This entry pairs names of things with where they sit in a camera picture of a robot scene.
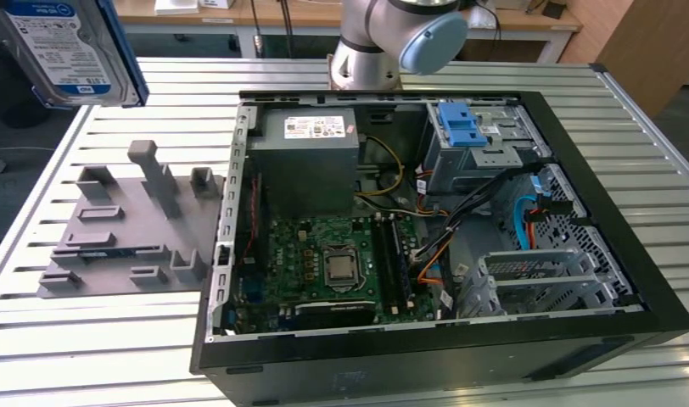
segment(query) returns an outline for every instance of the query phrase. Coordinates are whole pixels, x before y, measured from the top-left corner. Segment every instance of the sticker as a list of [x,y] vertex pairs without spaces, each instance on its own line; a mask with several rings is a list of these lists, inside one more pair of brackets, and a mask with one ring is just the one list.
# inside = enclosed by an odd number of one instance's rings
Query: sticker
[[416,186],[416,193],[420,193],[421,195],[427,194],[427,181],[425,180],[416,180],[415,186]]
[[201,23],[233,24],[232,19],[200,19]]
[[72,94],[103,94],[109,78],[93,48],[79,33],[80,20],[65,3],[12,3],[9,21],[35,54],[49,81]]
[[496,125],[482,125],[480,132],[490,133],[490,134],[500,134],[500,130],[498,129]]
[[284,138],[344,137],[343,116],[301,116],[284,120]]
[[452,297],[446,290],[439,293],[439,302],[447,307],[447,309],[452,309]]

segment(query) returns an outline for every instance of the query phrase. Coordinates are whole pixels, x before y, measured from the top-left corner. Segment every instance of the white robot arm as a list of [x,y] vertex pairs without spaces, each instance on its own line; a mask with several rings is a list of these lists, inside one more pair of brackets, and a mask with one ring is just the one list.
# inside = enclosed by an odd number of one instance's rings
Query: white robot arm
[[329,65],[336,88],[393,89],[399,70],[428,75],[462,49],[468,25],[459,0],[347,0]]

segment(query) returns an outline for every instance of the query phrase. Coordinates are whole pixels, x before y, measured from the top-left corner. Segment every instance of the electrical cable on desk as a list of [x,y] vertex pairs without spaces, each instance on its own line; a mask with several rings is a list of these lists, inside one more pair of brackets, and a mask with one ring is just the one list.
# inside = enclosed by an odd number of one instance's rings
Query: electrical cable on desk
[[492,16],[492,18],[495,19],[495,34],[492,35],[492,46],[490,47],[488,58],[486,59],[486,61],[490,61],[490,59],[492,58],[492,54],[495,53],[495,49],[498,48],[498,43],[500,41],[503,41],[503,31],[500,30],[500,19],[498,18],[496,13],[492,10],[490,10],[490,8],[484,7],[478,1],[475,1],[475,6],[478,6],[484,11],[487,11],[490,13],[490,15]]
[[253,50],[256,51],[256,58],[264,57],[264,37],[261,36],[261,28],[259,26],[259,17],[256,15],[256,4],[249,0],[251,14],[253,16],[253,26],[256,27],[256,35],[253,36]]
[[288,58],[292,59],[293,53],[293,31],[291,28],[291,15],[288,14],[288,0],[279,0],[280,13],[284,18],[284,32],[287,33],[287,52]]

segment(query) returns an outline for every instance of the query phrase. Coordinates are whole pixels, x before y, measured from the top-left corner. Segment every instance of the yellow wire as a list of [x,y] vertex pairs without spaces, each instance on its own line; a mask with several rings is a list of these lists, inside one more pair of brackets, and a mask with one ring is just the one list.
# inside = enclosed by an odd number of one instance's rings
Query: yellow wire
[[399,174],[397,174],[397,179],[396,179],[395,183],[388,188],[380,189],[379,191],[355,192],[355,195],[357,197],[371,197],[371,196],[376,196],[376,195],[381,195],[384,193],[388,193],[389,191],[392,191],[400,185],[401,178],[404,176],[403,169],[401,169],[400,157],[397,157],[397,154],[393,153],[392,149],[376,137],[367,136],[367,138],[371,139],[376,144],[379,144],[379,146],[384,150],[387,150],[387,152],[389,153],[389,155],[392,156],[393,160],[397,163],[397,172],[399,172]]

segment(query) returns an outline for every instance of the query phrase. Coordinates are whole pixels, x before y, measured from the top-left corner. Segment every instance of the metal slotted table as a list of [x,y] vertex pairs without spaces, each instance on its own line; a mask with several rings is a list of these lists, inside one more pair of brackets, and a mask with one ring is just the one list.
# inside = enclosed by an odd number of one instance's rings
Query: metal slotted table
[[[84,107],[0,246],[0,406],[227,405],[188,373],[199,293],[37,299],[37,279],[79,197],[85,164],[140,176],[151,139],[175,175],[227,173],[241,89],[325,89],[324,60],[140,59],[141,109]],[[408,89],[540,91],[689,309],[689,164],[608,74],[583,65],[452,64]],[[352,400],[356,404],[689,405],[689,334],[568,380]]]

